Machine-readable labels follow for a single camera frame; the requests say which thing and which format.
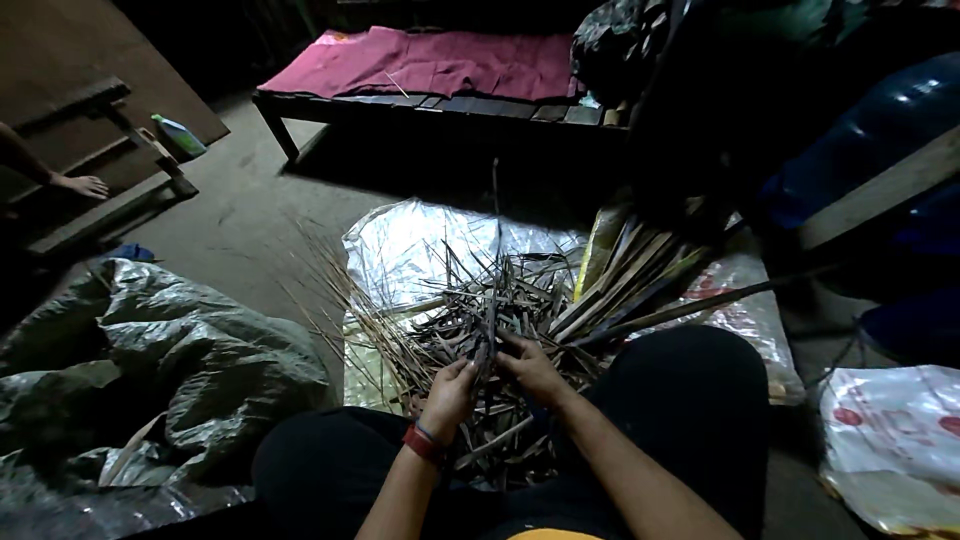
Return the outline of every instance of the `forearm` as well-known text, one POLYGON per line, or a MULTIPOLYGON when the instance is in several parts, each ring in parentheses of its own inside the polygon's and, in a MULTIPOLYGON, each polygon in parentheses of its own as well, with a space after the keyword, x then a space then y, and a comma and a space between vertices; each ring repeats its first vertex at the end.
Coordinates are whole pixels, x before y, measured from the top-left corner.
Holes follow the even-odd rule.
POLYGON ((400 449, 357 539, 420 538, 423 516, 437 481, 437 466, 408 446, 400 449))
POLYGON ((740 538, 587 399, 571 390, 559 401, 556 414, 636 538, 740 538))
POLYGON ((23 138, 10 126, 0 122, 0 164, 26 176, 38 184, 49 184, 52 171, 35 156, 23 138))

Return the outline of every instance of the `black pants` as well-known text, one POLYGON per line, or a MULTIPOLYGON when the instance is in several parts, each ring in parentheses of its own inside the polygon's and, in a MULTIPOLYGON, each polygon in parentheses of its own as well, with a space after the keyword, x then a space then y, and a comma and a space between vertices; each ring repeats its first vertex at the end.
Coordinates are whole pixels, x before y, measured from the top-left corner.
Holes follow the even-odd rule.
MULTIPOLYGON (((766 371, 749 343, 711 327, 646 335, 616 358, 590 400, 740 534, 759 538, 769 406, 766 371)), ((295 537, 352 538, 407 424, 358 407, 295 416, 257 452, 257 498, 295 537)), ((554 436, 563 458, 573 447, 554 436)), ((434 493, 423 537, 502 539, 533 526, 630 538, 582 458, 562 461, 557 478, 507 494, 465 486, 434 493)))

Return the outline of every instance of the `pink cloth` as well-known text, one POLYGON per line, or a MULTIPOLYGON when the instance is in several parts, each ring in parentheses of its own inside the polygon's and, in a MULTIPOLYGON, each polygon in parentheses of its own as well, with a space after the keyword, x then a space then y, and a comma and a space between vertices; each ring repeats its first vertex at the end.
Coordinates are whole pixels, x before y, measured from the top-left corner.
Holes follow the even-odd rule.
POLYGON ((535 101, 572 96, 570 35, 492 36, 470 32, 406 34, 381 26, 363 34, 327 31, 260 89, 452 96, 473 90, 535 101))

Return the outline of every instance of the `knee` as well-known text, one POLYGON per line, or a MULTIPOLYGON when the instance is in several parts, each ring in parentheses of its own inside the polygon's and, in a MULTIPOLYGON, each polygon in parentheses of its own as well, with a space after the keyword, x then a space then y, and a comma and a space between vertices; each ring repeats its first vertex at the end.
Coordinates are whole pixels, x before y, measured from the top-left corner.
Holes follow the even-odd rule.
POLYGON ((302 412, 277 424, 260 442, 253 457, 253 479, 276 474, 290 462, 318 456, 328 442, 343 440, 357 429, 348 407, 302 412))
POLYGON ((617 362, 624 358, 628 358, 624 364, 642 365, 644 369, 657 367, 685 374, 748 377, 766 382, 763 359, 754 346, 731 331, 715 327, 680 326, 655 331, 635 339, 617 357, 617 362))

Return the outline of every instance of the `plastic bottle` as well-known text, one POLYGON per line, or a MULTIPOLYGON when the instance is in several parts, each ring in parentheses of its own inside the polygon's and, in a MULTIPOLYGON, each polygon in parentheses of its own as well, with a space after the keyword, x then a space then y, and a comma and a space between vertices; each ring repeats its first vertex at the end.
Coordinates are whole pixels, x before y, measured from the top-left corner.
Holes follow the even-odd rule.
POLYGON ((159 114, 154 114, 151 118, 153 118, 157 126, 170 137, 170 140, 174 141, 190 158, 202 156, 206 152, 206 146, 200 142, 195 135, 190 133, 190 130, 181 124, 173 120, 168 120, 159 114))

